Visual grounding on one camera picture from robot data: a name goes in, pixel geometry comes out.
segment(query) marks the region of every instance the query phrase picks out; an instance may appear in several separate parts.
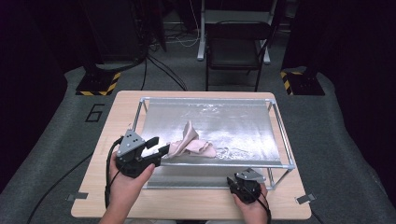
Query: hand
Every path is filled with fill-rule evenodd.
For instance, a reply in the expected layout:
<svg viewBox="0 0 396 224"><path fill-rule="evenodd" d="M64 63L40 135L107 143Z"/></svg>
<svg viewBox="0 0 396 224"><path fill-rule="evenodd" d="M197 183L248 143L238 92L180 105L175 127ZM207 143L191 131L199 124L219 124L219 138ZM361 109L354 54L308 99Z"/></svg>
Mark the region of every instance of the hand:
<svg viewBox="0 0 396 224"><path fill-rule="evenodd" d="M268 190L264 186L264 184L261 184L261 188L262 195L264 196L260 195L259 200L264 203L264 205L268 208L268 204L264 199L264 197L267 196ZM241 210L242 215L244 216L244 220L247 224L267 223L267 212L259 202L256 201L249 204L242 203L238 196L236 196L236 194L233 194L233 200L235 201L236 206L238 206Z"/></svg>
<svg viewBox="0 0 396 224"><path fill-rule="evenodd" d="M133 179L119 173L116 166L117 152L113 152L110 160L110 180L114 178L110 188L110 204L100 223L123 223L128 216L141 189L154 172L155 165L148 166L140 176Z"/></svg>

